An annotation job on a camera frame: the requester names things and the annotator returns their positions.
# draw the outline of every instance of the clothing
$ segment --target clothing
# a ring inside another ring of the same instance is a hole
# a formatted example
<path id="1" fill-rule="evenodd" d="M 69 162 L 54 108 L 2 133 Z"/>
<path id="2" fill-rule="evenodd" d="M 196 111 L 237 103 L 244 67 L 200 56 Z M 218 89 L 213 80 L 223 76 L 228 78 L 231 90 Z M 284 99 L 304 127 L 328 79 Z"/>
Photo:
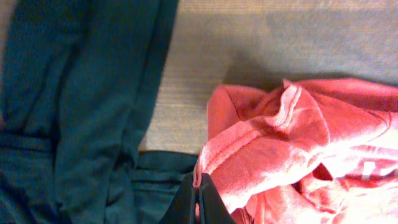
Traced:
<path id="1" fill-rule="evenodd" d="M 177 2 L 20 1 L 3 63 L 2 222 L 160 220 L 196 163 L 137 151 Z"/>
<path id="2" fill-rule="evenodd" d="M 208 102 L 209 173 L 237 223 L 396 223 L 398 88 L 308 80 Z"/>

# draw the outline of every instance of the coral pink garment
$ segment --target coral pink garment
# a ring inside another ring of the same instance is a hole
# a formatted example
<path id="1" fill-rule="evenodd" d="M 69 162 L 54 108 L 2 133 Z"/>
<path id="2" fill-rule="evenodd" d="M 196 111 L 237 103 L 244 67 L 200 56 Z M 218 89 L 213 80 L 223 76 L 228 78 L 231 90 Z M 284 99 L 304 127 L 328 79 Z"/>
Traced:
<path id="1" fill-rule="evenodd" d="M 398 223 L 398 89 L 356 79 L 218 87 L 209 173 L 237 223 Z"/>

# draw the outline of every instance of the bright highlight on pink fabric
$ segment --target bright highlight on pink fabric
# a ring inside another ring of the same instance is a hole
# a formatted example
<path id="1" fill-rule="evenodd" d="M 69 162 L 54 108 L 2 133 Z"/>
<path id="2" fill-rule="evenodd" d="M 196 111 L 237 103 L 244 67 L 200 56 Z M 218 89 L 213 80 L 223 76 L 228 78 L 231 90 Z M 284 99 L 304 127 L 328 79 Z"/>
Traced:
<path id="1" fill-rule="evenodd" d="M 398 223 L 398 88 L 220 86 L 194 187 L 202 172 L 237 223 Z"/>

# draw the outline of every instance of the red fabric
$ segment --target red fabric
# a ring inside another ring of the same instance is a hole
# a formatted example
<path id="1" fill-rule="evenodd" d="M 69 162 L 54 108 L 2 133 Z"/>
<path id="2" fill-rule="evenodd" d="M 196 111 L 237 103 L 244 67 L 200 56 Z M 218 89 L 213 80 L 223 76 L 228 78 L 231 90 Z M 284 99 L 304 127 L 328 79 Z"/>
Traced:
<path id="1" fill-rule="evenodd" d="M 209 173 L 237 223 L 397 223 L 398 89 L 309 80 L 270 93 L 218 87 Z"/>

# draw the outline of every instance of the teal fabric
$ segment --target teal fabric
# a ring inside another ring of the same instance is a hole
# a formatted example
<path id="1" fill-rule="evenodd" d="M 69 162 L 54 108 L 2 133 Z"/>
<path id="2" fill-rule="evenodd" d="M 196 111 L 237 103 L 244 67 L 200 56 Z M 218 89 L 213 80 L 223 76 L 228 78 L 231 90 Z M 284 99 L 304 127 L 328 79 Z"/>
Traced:
<path id="1" fill-rule="evenodd" d="M 177 0 L 20 1 L 3 63 L 1 220 L 160 220 L 197 159 L 137 151 L 176 8 Z"/>

